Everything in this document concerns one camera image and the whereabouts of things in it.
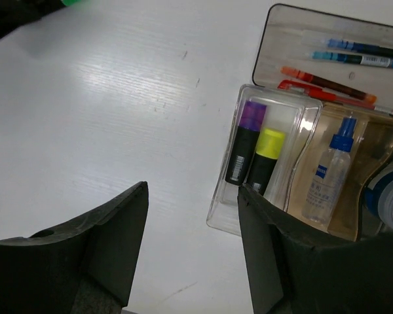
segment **highlighter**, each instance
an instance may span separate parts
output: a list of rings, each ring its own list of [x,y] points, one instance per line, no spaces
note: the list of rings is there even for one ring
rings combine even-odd
[[[227,165],[226,182],[242,185],[246,178],[266,110],[266,105],[254,101],[247,101],[244,104]]]
[[[247,183],[262,195],[267,189],[285,138],[285,133],[269,128],[263,129],[259,136]]]

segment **yellow highlighter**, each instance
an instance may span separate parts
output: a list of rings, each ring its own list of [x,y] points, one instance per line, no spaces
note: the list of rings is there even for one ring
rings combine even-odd
[[[246,182],[262,195],[267,189],[285,138],[284,132],[269,128],[264,128],[259,135]]]

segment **black marker body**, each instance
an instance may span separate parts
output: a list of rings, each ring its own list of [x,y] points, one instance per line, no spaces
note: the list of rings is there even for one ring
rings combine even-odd
[[[259,194],[263,195],[267,190],[269,180],[276,165],[276,159],[263,157],[255,154],[249,171],[247,183]]]
[[[231,150],[225,181],[234,185],[242,185],[248,173],[250,162],[255,152],[258,131],[237,127],[236,137]]]

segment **blue and white container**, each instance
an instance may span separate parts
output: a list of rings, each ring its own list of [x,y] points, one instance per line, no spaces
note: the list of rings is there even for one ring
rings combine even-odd
[[[365,190],[368,210],[393,229],[393,164],[382,170]]]

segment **white table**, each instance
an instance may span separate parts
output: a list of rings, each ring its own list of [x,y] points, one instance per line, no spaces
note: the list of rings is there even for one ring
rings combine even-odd
[[[251,313],[239,237],[205,220],[271,0],[90,1],[0,42],[0,239],[148,181],[128,309]],[[282,1],[393,25],[393,0]]]

